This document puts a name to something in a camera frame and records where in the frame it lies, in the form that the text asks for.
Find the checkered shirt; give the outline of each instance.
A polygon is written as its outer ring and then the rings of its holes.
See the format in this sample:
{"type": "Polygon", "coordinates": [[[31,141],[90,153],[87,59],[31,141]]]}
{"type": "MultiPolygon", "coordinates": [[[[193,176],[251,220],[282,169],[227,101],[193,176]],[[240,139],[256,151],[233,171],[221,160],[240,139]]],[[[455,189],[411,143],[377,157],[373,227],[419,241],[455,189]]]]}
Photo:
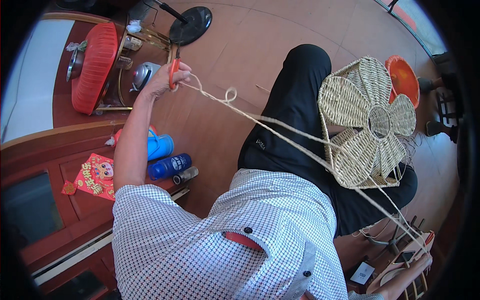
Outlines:
{"type": "Polygon", "coordinates": [[[383,299],[347,294],[330,200],[293,174],[239,170],[205,219],[155,185],[126,185],[113,214],[123,299],[299,299],[305,292],[311,299],[383,299]]]}

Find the loop of twine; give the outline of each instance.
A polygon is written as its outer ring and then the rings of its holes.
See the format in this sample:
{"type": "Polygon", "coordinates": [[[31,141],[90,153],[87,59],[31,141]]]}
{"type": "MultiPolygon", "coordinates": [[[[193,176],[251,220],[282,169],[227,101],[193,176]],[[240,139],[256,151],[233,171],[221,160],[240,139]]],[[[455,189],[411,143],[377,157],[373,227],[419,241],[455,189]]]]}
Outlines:
{"type": "MultiPolygon", "coordinates": [[[[179,84],[182,84],[184,86],[187,86],[189,88],[192,88],[198,92],[200,92],[200,94],[202,94],[203,96],[207,97],[207,98],[210,98],[214,101],[217,101],[217,102],[220,102],[222,103],[223,105],[229,107],[231,110],[235,111],[236,113],[240,114],[240,115],[243,115],[245,116],[246,118],[252,120],[253,122],[255,122],[256,124],[258,124],[259,126],[262,126],[263,128],[267,129],[268,131],[270,131],[271,133],[273,133],[274,135],[276,135],[277,137],[279,137],[280,139],[284,140],[285,142],[287,142],[288,144],[292,145],[293,147],[295,147],[296,149],[300,150],[301,152],[303,152],[304,154],[306,154],[308,157],[310,157],[311,159],[313,159],[314,161],[316,161],[317,163],[319,163],[320,165],[322,165],[323,167],[325,167],[328,171],[330,171],[332,174],[337,174],[336,170],[329,164],[327,163],[324,159],[320,158],[319,156],[317,156],[316,154],[314,154],[312,151],[306,149],[305,147],[297,144],[296,142],[292,141],[291,139],[279,134],[278,132],[276,132],[275,130],[273,130],[272,128],[268,127],[267,125],[259,122],[260,120],[261,121],[264,121],[264,122],[268,122],[268,123],[273,123],[273,124],[277,124],[279,126],[282,126],[284,127],[285,129],[288,129],[294,133],[297,133],[297,134],[300,134],[304,137],[307,137],[308,139],[311,139],[311,140],[314,140],[314,141],[317,141],[317,142],[320,142],[320,143],[323,143],[323,144],[328,144],[330,145],[331,147],[336,147],[338,149],[340,149],[342,152],[344,152],[347,156],[349,156],[351,159],[354,159],[353,156],[348,152],[346,151],[343,147],[337,145],[337,144],[334,144],[332,142],[329,142],[329,141],[326,141],[326,140],[323,140],[323,139],[320,139],[316,136],[313,136],[313,135],[310,135],[308,133],[305,133],[303,131],[300,131],[296,128],[293,128],[287,124],[285,124],[284,122],[281,122],[277,119],[273,119],[273,118],[269,118],[269,117],[265,117],[265,116],[258,116],[258,115],[255,115],[255,114],[250,114],[250,113],[246,113],[246,112],[243,112],[242,110],[234,107],[231,102],[234,101],[236,98],[237,98],[237,89],[235,89],[234,87],[229,87],[226,92],[225,92],[225,99],[218,99],[216,98],[215,96],[207,93],[206,91],[203,90],[203,86],[202,86],[202,83],[200,82],[200,79],[198,79],[198,77],[195,75],[195,74],[192,74],[190,73],[190,76],[193,76],[196,80],[197,80],[197,83],[198,83],[198,87],[195,87],[195,86],[192,86],[192,85],[189,85],[183,81],[180,81],[179,84]],[[229,98],[228,95],[229,93],[232,93],[233,94],[233,97],[229,98]]],[[[171,92],[175,92],[178,90],[178,85],[176,86],[176,88],[174,90],[171,90],[171,92]]],[[[404,230],[407,235],[409,237],[412,238],[412,240],[414,240],[418,245],[420,245],[420,248],[422,250],[424,250],[425,252],[428,252],[427,251],[427,245],[425,243],[425,239],[416,231],[414,230],[410,224],[407,222],[407,220],[405,220],[405,217],[403,216],[403,214],[400,212],[400,209],[398,209],[397,205],[392,201],[392,199],[385,193],[385,191],[380,188],[378,186],[378,184],[376,184],[376,182],[373,180],[373,178],[371,176],[369,176],[369,179],[375,183],[375,186],[377,189],[380,190],[380,192],[385,195],[385,197],[387,197],[387,199],[390,201],[390,203],[393,205],[393,207],[397,210],[397,214],[399,216],[399,220],[403,220],[405,222],[405,224],[407,225],[407,228],[409,230],[407,230],[396,218],[394,218],[392,215],[390,215],[383,207],[381,207],[377,202],[375,202],[372,198],[370,198],[369,196],[367,196],[367,194],[365,194],[362,190],[360,190],[359,188],[355,188],[354,191],[356,191],[360,196],[362,196],[363,198],[365,198],[371,205],[373,205],[374,207],[376,207],[378,210],[380,210],[387,218],[389,218],[391,221],[393,221],[396,225],[398,225],[402,230],[404,230]],[[413,235],[410,233],[410,230],[415,233],[417,236],[420,237],[420,239],[423,241],[423,245],[415,238],[413,237],[413,235]]]]}

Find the black pants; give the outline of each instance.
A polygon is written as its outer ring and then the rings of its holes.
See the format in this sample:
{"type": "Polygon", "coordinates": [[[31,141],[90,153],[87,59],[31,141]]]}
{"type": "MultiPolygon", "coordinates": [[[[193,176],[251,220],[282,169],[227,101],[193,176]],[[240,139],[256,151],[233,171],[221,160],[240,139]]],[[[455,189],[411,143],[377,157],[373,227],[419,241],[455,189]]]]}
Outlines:
{"type": "MultiPolygon", "coordinates": [[[[314,45],[295,47],[283,62],[283,69],[275,81],[262,115],[322,138],[317,97],[320,85],[331,69],[330,58],[323,49],[314,45]]],[[[321,143],[283,127],[270,123],[268,125],[325,159],[321,143]]],[[[315,184],[332,200],[337,217],[336,235],[350,234],[385,217],[354,190],[341,187],[320,164],[259,125],[253,128],[243,144],[238,168],[293,173],[315,184]]],[[[396,212],[378,189],[364,191],[390,213],[396,212]]],[[[384,191],[398,208],[407,205],[417,191],[417,176],[413,169],[407,166],[400,186],[385,188],[384,191]]]]}

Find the red scissors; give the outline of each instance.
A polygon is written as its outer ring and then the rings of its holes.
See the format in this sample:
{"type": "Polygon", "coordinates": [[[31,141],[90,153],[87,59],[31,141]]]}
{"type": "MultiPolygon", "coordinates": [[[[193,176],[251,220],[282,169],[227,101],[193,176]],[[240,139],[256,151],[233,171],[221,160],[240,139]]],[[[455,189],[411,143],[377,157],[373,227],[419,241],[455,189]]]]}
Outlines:
{"type": "Polygon", "coordinates": [[[177,48],[177,54],[175,55],[175,59],[173,60],[172,67],[170,68],[170,73],[169,73],[169,83],[170,83],[170,89],[173,90],[175,89],[177,83],[173,82],[173,73],[178,72],[179,67],[180,67],[180,45],[177,48]]]}

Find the blue water bottle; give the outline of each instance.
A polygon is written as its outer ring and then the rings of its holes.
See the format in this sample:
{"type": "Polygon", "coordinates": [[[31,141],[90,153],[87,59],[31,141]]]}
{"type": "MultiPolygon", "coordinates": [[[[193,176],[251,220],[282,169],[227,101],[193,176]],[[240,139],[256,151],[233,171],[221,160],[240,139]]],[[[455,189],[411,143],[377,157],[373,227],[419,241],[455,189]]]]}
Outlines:
{"type": "Polygon", "coordinates": [[[192,166],[192,159],[186,153],[167,157],[149,165],[148,176],[151,180],[166,179],[192,166]]]}

